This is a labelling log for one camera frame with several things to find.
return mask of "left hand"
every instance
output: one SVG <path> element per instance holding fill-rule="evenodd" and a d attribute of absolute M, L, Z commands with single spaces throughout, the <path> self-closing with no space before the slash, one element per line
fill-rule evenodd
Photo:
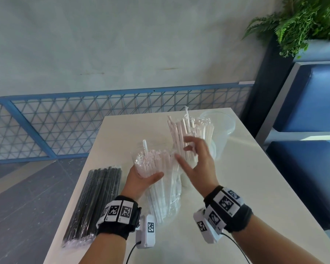
<path fill-rule="evenodd" d="M 137 200 L 140 199 L 145 190 L 149 186 L 160 180 L 163 176 L 163 172 L 158 172 L 148 178 L 142 178 L 138 174 L 136 167 L 133 165 L 132 168 L 129 170 L 126 179 L 126 184 L 120 195 L 132 198 L 134 201 L 137 202 Z"/>

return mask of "gray floor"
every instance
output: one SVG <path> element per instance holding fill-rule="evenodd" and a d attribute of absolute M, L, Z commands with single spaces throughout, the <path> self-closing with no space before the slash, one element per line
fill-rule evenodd
<path fill-rule="evenodd" d="M 43 263 L 85 161 L 55 161 L 0 194 L 0 264 Z M 0 165 L 0 177 L 21 166 Z"/>

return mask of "black cable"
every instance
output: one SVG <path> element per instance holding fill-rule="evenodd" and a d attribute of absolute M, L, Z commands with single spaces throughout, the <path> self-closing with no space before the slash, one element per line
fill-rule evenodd
<path fill-rule="evenodd" d="M 136 244 L 133 246 L 133 248 L 131 249 L 131 252 L 130 252 L 129 255 L 128 255 L 128 258 L 127 258 L 126 264 L 128 263 L 129 257 L 131 256 L 133 249 L 134 249 L 137 245 L 139 245 L 140 243 L 141 243 L 141 241 L 139 241 L 138 243 L 136 243 Z"/>
<path fill-rule="evenodd" d="M 245 256 L 246 258 L 246 261 L 248 262 L 248 264 L 251 264 L 251 262 L 248 260 L 248 258 L 246 257 L 246 254 L 243 253 L 242 249 L 238 246 L 238 244 L 228 235 L 224 234 L 224 233 L 221 233 L 222 235 L 225 235 L 228 239 L 230 239 L 231 241 L 234 242 L 235 245 L 237 245 L 237 247 L 241 250 L 242 254 Z"/>

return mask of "wrist strap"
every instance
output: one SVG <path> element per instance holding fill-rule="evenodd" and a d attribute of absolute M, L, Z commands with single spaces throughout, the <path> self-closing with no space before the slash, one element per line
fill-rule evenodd
<path fill-rule="evenodd" d="M 134 232 L 139 222 L 141 209 L 131 198 L 119 195 L 106 205 L 97 222 L 98 234 L 112 233 L 127 240 L 130 232 Z"/>
<path fill-rule="evenodd" d="M 222 186 L 216 187 L 204 199 L 204 217 L 220 234 L 222 229 L 229 233 L 245 229 L 253 214 L 251 208 L 234 191 Z"/>

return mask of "blue seat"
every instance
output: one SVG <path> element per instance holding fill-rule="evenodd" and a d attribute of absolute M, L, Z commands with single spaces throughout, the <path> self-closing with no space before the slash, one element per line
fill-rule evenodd
<path fill-rule="evenodd" d="M 279 132 L 330 132 L 330 64 L 299 68 L 273 127 Z"/>
<path fill-rule="evenodd" d="M 321 227 L 330 230 L 330 141 L 272 142 L 266 153 Z"/>

